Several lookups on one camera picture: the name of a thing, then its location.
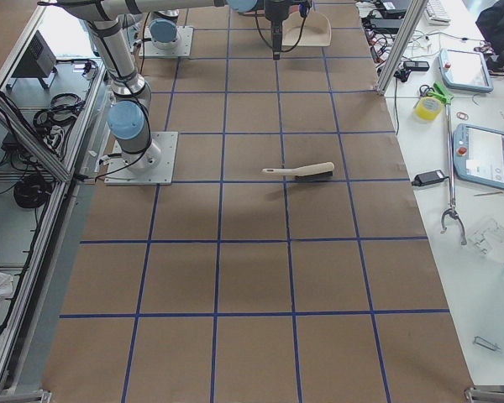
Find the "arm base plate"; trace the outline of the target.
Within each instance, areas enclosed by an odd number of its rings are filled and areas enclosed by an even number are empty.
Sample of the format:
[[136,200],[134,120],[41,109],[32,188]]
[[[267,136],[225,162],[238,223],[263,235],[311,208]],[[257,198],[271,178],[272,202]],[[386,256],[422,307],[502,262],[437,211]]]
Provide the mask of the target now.
[[115,140],[113,152],[120,156],[110,160],[110,174],[104,176],[104,183],[109,186],[170,185],[176,162],[178,136],[178,132],[152,132],[151,146],[134,164],[138,157],[123,154]]
[[140,47],[139,55],[146,59],[174,59],[188,57],[192,50],[192,26],[177,26],[176,37],[172,41],[162,42],[149,36],[150,30],[145,30],[146,37]]

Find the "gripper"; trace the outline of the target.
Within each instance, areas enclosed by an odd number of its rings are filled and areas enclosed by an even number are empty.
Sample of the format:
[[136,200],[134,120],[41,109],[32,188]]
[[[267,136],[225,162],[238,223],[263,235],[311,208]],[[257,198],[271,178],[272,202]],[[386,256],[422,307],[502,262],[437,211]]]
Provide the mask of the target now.
[[270,22],[273,60],[281,58],[283,22],[289,17],[290,7],[291,2],[289,0],[264,1],[265,18]]

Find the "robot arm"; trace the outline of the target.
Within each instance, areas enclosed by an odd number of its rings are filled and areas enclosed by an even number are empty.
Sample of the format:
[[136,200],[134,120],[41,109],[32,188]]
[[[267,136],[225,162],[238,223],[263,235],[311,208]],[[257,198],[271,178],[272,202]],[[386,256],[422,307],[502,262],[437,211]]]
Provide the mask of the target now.
[[273,58],[282,53],[282,25],[294,1],[38,1],[42,7],[58,7],[80,19],[111,78],[117,103],[108,113],[108,126],[118,141],[123,158],[135,169],[150,160],[152,145],[149,108],[151,90],[140,74],[127,46],[119,17],[180,8],[228,6],[235,11],[259,9],[270,22]]
[[178,17],[179,11],[176,9],[152,12],[147,23],[151,41],[163,45],[174,42],[177,37]]

